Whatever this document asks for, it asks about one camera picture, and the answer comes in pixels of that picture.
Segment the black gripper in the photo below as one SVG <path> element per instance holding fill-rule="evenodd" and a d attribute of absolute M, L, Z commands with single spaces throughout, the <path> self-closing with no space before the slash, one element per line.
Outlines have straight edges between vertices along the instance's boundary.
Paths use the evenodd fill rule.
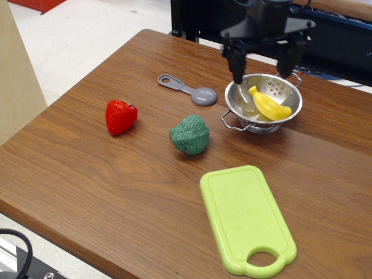
<path fill-rule="evenodd" d="M 245 13 L 241 22 L 220 32 L 221 54 L 228 61 L 234 82 L 242 83 L 246 54 L 256 51 L 278 54 L 277 71 L 287 78 L 301 60 L 315 22 L 292 17 L 291 1 L 223 1 L 223 4 Z"/>

